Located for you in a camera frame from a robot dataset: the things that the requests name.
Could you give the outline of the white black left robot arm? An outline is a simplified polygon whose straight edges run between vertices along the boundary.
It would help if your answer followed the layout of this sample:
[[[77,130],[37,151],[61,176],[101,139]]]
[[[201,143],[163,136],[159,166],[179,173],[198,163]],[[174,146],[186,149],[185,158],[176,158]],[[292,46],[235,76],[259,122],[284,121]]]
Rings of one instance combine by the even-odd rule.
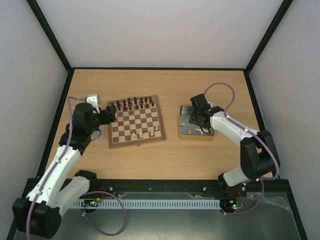
[[[25,198],[17,198],[12,210],[19,231],[27,237],[50,239],[58,231],[72,204],[96,184],[97,175],[83,171],[64,186],[64,182],[92,141],[92,134],[116,119],[114,105],[100,108],[93,101],[81,102],[69,113],[69,124],[61,136],[50,166]]]

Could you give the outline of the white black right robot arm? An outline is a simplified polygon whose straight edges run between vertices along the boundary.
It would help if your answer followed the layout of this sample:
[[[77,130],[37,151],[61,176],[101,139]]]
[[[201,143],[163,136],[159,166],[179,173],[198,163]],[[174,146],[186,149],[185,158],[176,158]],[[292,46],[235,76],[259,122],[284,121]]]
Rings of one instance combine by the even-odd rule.
[[[257,131],[245,126],[227,114],[220,106],[212,106],[203,93],[190,99],[193,110],[189,123],[201,129],[222,133],[240,150],[240,164],[218,176],[218,191],[229,196],[239,184],[264,179],[267,173],[274,173],[271,180],[280,173],[280,160],[270,132]]]

